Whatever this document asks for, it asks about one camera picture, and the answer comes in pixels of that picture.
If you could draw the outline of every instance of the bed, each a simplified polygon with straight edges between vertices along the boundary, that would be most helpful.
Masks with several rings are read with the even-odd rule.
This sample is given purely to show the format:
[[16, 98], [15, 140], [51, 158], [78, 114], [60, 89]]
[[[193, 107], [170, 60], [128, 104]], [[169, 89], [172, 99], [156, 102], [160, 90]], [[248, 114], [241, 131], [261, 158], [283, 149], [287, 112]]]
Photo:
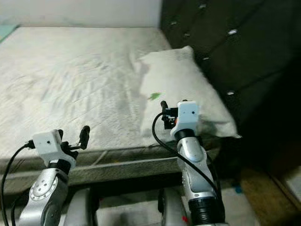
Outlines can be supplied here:
[[[86, 124], [89, 146], [71, 185], [179, 171], [172, 154], [139, 133], [145, 100], [132, 62], [166, 49], [156, 28], [17, 28], [0, 44], [0, 172], [33, 134], [60, 128], [63, 140], [76, 142]], [[204, 142], [217, 155], [219, 139]], [[24, 150], [6, 191], [31, 186], [44, 167], [34, 150]]]

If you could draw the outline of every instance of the wooden floor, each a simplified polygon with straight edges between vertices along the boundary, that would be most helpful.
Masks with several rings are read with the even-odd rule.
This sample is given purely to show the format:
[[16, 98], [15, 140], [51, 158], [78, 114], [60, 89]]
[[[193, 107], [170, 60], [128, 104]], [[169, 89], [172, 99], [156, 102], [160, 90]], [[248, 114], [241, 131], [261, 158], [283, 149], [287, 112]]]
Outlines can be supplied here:
[[246, 168], [241, 186], [262, 226], [301, 226], [300, 206], [267, 173]]

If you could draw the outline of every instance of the pillow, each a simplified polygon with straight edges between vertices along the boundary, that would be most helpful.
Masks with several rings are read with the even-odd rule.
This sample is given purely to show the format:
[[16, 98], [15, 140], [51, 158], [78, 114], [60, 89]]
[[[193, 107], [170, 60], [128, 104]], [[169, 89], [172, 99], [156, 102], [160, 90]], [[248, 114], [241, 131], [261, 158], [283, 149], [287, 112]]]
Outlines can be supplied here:
[[[239, 137], [231, 114], [194, 63], [191, 47], [149, 53], [138, 59], [134, 68], [143, 77], [140, 94], [147, 98], [140, 128], [143, 137], [151, 136], [152, 122], [162, 112], [162, 100], [169, 107], [176, 107], [184, 99], [199, 105], [197, 135]], [[156, 127], [156, 132], [164, 140], [170, 140], [169, 130], [166, 133], [162, 124]]]

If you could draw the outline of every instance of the dark upholstered headboard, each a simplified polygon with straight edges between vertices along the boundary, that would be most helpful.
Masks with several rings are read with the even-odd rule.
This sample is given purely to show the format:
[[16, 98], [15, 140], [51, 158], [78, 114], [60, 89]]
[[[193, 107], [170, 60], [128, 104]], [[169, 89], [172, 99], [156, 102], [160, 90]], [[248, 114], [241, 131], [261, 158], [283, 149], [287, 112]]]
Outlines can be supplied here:
[[162, 31], [173, 48], [193, 47], [240, 132], [275, 92], [300, 49], [300, 2], [163, 1]]

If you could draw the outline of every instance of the bed frame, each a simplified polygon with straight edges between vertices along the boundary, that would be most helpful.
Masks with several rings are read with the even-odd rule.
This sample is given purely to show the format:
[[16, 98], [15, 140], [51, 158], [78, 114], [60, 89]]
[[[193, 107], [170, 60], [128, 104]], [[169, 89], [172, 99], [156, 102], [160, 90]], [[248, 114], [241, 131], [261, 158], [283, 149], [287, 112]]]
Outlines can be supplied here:
[[194, 49], [244, 138], [238, 152], [252, 150], [245, 159], [265, 163], [279, 141], [299, 138], [300, 9], [298, 0], [163, 1], [162, 31], [173, 48]]

